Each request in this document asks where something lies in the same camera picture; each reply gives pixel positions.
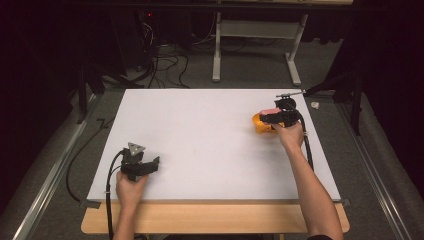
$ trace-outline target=forearm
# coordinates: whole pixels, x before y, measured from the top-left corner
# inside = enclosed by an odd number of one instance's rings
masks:
[[[136,208],[122,208],[113,240],[133,240]]]
[[[300,147],[287,147],[299,201],[311,235],[324,234],[332,239],[343,239],[340,220],[327,190],[321,184]]]

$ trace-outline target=white board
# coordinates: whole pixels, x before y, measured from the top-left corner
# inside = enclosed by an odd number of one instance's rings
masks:
[[[274,108],[277,94],[289,92],[299,90],[126,90],[88,199],[105,199],[112,159],[128,148],[128,142],[147,148],[143,162],[160,156],[159,171],[150,175],[144,199],[298,199],[290,163],[278,136],[256,133],[251,120],[260,110]],[[292,98],[305,119],[315,172],[331,198],[339,200],[304,98]],[[115,179],[114,174],[112,199],[117,199]]]

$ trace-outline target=hand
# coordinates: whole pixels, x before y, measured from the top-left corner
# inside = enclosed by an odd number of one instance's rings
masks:
[[[128,180],[128,176],[121,171],[116,174],[116,193],[123,209],[135,211],[143,197],[144,186],[148,175],[143,176],[138,182]]]
[[[293,126],[283,128],[278,124],[272,124],[277,130],[280,142],[286,151],[298,149],[303,143],[303,128],[300,122],[296,122]]]

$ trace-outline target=desk leg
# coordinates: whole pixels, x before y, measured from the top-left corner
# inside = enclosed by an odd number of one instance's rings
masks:
[[[299,48],[303,31],[305,30],[306,20],[308,20],[308,15],[306,14],[302,15],[302,19],[299,22],[299,27],[297,28],[292,51],[290,53],[286,53],[287,66],[289,67],[290,76],[295,86],[301,85],[299,73],[297,72],[296,64],[294,63],[294,57],[296,56],[296,52],[297,52],[297,49]]]
[[[213,57],[212,81],[221,79],[221,13],[216,13],[215,55]]]

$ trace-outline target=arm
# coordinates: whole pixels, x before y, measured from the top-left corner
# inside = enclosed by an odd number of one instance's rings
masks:
[[[134,239],[135,216],[147,178],[146,175],[138,182],[131,182],[121,171],[116,174],[116,192],[121,203],[121,211],[113,240]]]
[[[300,207],[309,234],[327,235],[334,240],[343,239],[342,228],[336,208],[328,192],[312,171],[302,153],[303,130],[299,122],[282,128],[272,125],[278,132],[290,160],[299,194]]]

